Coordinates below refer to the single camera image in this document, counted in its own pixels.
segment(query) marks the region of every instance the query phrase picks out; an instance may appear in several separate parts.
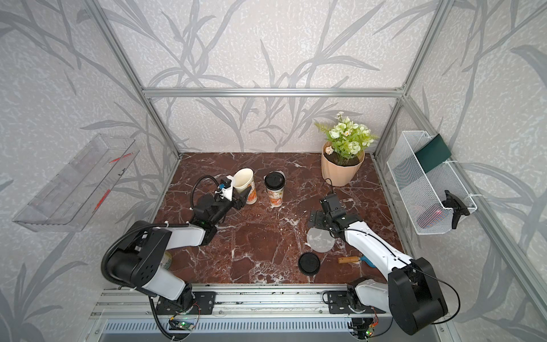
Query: clear acrylic shelf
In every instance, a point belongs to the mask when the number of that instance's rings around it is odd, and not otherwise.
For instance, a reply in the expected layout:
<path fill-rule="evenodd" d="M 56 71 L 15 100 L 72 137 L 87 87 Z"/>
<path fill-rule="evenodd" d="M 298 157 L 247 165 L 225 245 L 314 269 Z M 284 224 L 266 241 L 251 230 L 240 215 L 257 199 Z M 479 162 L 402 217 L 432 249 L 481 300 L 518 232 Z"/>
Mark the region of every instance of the clear acrylic shelf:
<path fill-rule="evenodd" d="M 139 150 L 96 135 L 13 219 L 33 231 L 82 231 Z"/>

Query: red marble surface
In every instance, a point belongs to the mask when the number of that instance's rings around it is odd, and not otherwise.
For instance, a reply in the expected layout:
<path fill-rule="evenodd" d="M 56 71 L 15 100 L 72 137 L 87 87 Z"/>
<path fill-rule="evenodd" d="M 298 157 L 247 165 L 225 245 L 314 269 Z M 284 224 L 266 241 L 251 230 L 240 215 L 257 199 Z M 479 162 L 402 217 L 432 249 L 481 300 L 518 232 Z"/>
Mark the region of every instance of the red marble surface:
<path fill-rule="evenodd" d="M 332 250 L 317 253 L 321 268 L 315 276 L 298 269 L 298 258 L 312 251 L 306 245 L 307 219 L 320 210 L 319 199 L 329 186 L 321 176 L 318 153 L 187 153 L 160 207 L 156 222 L 183 223 L 192 217 L 189 193 L 202 175 L 233 175 L 241 168 L 254 170 L 258 199 L 241 211 L 232 209 L 207 246 L 171 250 L 170 271 L 191 283 L 349 283 L 360 277 L 386 282 L 380 272 L 361 264 L 338 264 L 337 258 L 361 256 L 341 239 Z M 283 205 L 273 208 L 264 187 L 264 176 L 281 170 L 287 176 Z M 195 200 L 213 190 L 203 181 Z M 369 155 L 354 180 L 335 188 L 348 212 L 357 212 L 369 227 L 401 250 L 378 176 Z"/>

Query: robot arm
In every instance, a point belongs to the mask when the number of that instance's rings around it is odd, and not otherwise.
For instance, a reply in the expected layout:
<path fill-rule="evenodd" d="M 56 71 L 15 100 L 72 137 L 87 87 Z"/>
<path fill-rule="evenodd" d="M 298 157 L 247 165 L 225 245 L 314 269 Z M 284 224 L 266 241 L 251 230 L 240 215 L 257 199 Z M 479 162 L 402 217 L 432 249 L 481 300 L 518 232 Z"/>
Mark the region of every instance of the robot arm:
<path fill-rule="evenodd" d="M 338 196 L 331 193 L 321 201 L 322 212 L 312 212 L 309 227 L 328 230 L 332 236 L 363 253 L 388 281 L 359 279 L 348 285 L 348 303 L 354 312 L 374 306 L 390 312 L 409 335 L 448 313 L 435 272 L 427 260 L 412 259 L 374 233 L 357 215 L 346 213 Z"/>
<path fill-rule="evenodd" d="M 215 180 L 215 196 L 206 194 L 198 199 L 188 224 L 135 222 L 105 253 L 101 263 L 103 276 L 114 284 L 135 288 L 150 297 L 160 295 L 181 310 L 190 308 L 191 284 L 160 267 L 160 262 L 166 250 L 209 244 L 217 232 L 216 224 L 227 212 L 244 207 L 251 188 L 241 194 L 234 193 L 232 180 L 231 176 L 222 179 L 220 184 Z"/>

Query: green book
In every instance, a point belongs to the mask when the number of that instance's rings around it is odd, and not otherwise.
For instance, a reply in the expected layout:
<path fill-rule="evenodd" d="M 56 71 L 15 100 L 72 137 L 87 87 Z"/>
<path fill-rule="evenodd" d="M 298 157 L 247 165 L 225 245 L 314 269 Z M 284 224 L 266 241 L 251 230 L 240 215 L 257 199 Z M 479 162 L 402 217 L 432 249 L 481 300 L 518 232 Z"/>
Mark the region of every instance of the green book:
<path fill-rule="evenodd" d="M 437 134 L 415 154 L 425 173 L 436 168 L 452 155 L 448 146 L 445 144 L 443 137 L 441 137 L 441 134 Z"/>

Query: black cup lid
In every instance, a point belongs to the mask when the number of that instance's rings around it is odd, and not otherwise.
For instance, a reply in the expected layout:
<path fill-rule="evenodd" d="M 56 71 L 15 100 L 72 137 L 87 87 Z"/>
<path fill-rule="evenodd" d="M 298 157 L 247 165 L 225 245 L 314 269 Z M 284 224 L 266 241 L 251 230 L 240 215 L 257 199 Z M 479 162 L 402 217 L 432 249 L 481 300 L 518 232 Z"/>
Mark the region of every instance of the black cup lid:
<path fill-rule="evenodd" d="M 319 257 L 312 252 L 306 252 L 298 259 L 298 268 L 300 272 L 307 276 L 316 275 L 319 272 L 321 261 Z"/>
<path fill-rule="evenodd" d="M 285 186 L 285 176 L 280 172 L 270 172 L 264 179 L 267 189 L 279 190 Z"/>

